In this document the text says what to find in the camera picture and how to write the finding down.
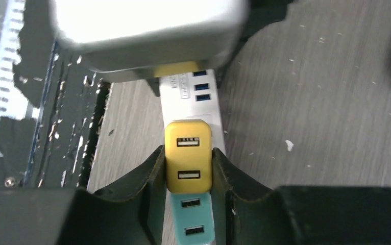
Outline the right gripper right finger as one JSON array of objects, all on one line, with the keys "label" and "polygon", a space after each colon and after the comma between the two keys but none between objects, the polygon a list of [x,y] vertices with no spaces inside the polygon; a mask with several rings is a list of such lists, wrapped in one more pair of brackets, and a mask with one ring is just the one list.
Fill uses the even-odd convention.
[{"label": "right gripper right finger", "polygon": [[270,189],[212,151],[217,244],[391,244],[391,187]]}]

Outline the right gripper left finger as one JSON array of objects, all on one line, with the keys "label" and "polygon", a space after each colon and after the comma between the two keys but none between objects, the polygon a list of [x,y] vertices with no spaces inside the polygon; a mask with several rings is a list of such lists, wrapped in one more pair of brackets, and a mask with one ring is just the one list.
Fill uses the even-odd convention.
[{"label": "right gripper left finger", "polygon": [[93,193],[0,189],[0,244],[161,244],[165,196],[163,146]]}]

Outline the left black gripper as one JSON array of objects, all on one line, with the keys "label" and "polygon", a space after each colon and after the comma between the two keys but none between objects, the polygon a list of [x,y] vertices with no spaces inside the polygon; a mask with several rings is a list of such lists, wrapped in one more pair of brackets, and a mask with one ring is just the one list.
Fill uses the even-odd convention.
[{"label": "left black gripper", "polygon": [[193,30],[196,36],[219,34],[222,51],[202,68],[214,68],[218,84],[224,79],[233,59],[250,37],[267,25],[285,19],[290,1],[152,1],[165,17],[160,24]]}]

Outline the teal adapter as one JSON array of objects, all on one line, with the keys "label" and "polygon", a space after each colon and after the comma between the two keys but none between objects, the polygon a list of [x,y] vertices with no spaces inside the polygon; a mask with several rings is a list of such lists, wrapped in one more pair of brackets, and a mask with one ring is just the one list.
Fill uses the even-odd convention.
[{"label": "teal adapter", "polygon": [[210,193],[170,194],[177,244],[212,244],[215,239]]}]

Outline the yellow adapter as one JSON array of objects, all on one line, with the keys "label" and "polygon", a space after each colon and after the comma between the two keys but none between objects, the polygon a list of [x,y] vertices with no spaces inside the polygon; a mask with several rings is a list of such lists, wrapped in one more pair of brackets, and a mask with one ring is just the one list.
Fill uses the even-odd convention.
[{"label": "yellow adapter", "polygon": [[171,193],[198,194],[212,187],[212,131],[201,119],[165,128],[166,185]]}]

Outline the white power strip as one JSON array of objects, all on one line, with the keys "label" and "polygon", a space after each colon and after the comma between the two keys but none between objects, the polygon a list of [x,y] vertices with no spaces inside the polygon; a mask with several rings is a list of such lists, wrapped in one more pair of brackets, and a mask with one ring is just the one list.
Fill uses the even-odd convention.
[{"label": "white power strip", "polygon": [[218,91],[212,70],[162,77],[159,82],[164,129],[175,120],[201,119],[212,131],[212,149],[225,149]]}]

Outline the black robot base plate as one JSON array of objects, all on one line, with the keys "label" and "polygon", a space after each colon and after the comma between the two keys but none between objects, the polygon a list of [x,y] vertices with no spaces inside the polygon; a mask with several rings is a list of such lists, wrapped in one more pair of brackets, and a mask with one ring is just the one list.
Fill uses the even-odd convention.
[{"label": "black robot base plate", "polygon": [[109,93],[57,44],[47,1],[0,1],[0,188],[87,187]]}]

